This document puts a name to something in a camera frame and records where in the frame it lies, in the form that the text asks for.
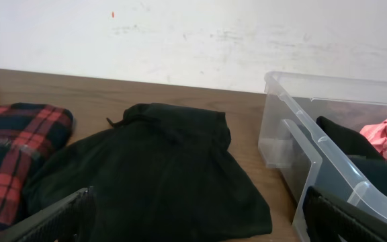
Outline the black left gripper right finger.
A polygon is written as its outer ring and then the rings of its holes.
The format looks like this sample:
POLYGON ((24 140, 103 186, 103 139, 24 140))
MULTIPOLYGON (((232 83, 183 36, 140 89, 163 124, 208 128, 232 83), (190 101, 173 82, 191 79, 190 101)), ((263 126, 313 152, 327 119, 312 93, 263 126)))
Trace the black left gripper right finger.
POLYGON ((302 209, 312 242, 387 242, 387 223, 316 186, 302 209))

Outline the black shirt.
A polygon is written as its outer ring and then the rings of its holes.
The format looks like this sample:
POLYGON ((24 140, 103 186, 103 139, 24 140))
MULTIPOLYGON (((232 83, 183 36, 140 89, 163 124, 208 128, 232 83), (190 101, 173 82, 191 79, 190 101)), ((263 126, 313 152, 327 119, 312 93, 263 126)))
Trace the black shirt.
POLYGON ((322 131, 349 157, 383 161, 383 156, 362 134, 341 126, 324 116, 316 119, 322 131))

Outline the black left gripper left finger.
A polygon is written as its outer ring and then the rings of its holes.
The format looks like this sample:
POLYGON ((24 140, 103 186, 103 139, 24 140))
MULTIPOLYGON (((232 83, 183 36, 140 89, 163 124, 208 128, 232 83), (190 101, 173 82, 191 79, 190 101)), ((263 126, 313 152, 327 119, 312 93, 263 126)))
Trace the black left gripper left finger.
POLYGON ((82 188, 0 233, 0 242, 88 241, 95 224, 92 187, 82 188))

